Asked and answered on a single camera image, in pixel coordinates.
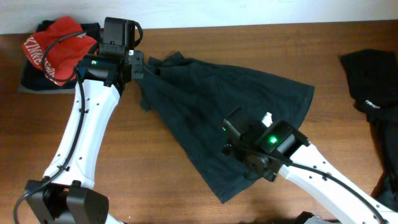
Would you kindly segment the dark green t-shirt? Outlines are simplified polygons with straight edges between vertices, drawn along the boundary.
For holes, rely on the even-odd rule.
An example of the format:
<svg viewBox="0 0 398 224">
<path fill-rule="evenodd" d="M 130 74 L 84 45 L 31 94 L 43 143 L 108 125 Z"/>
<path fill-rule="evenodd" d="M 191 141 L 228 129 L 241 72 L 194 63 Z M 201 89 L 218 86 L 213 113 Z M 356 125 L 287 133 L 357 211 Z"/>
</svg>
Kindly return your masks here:
<svg viewBox="0 0 398 224">
<path fill-rule="evenodd" d="M 138 80 L 144 110 L 158 112 L 174 138 L 221 203 L 246 190 L 256 178 L 223 153 L 228 135 L 221 124 L 241 107 L 254 119 L 267 113 L 298 128 L 315 89 L 271 73 L 186 58 L 175 52 L 151 57 Z"/>
</svg>

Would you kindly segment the black garment white logo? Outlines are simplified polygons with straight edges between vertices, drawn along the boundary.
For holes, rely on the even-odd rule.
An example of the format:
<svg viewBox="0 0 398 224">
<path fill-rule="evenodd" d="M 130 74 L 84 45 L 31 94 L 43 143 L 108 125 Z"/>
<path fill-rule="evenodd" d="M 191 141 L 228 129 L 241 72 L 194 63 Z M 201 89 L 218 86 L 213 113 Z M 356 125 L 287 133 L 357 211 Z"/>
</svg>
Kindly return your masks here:
<svg viewBox="0 0 398 224">
<path fill-rule="evenodd" d="M 375 198 L 397 211 L 397 54 L 364 49 L 340 55 L 354 107 L 366 115 L 381 147 L 384 174 Z"/>
</svg>

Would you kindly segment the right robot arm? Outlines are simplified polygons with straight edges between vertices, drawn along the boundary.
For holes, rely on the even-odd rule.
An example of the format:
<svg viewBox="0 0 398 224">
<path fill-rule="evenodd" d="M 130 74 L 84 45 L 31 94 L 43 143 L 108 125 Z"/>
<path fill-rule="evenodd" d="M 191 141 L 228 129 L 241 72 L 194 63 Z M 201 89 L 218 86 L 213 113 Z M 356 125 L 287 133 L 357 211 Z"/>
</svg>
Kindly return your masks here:
<svg viewBox="0 0 398 224">
<path fill-rule="evenodd" d="M 250 174 L 269 182 L 280 175 L 311 195 L 340 223 L 397 223 L 397 212 L 373 199 L 333 167 L 308 137 L 271 113 L 254 119 L 240 107 L 221 125 L 224 150 Z"/>
</svg>

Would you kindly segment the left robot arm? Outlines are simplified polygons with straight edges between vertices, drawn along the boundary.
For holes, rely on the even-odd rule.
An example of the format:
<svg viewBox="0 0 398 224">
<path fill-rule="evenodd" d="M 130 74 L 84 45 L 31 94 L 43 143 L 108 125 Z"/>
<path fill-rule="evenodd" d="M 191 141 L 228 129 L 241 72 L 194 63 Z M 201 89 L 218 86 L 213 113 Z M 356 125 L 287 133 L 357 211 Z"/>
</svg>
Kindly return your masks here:
<svg viewBox="0 0 398 224">
<path fill-rule="evenodd" d="M 23 196 L 40 223 L 118 223 L 109 199 L 94 191 L 103 136 L 125 84 L 144 77 L 143 33 L 136 21 L 107 17 L 103 40 L 73 68 L 75 99 L 61 143 L 42 180 L 29 180 Z"/>
</svg>

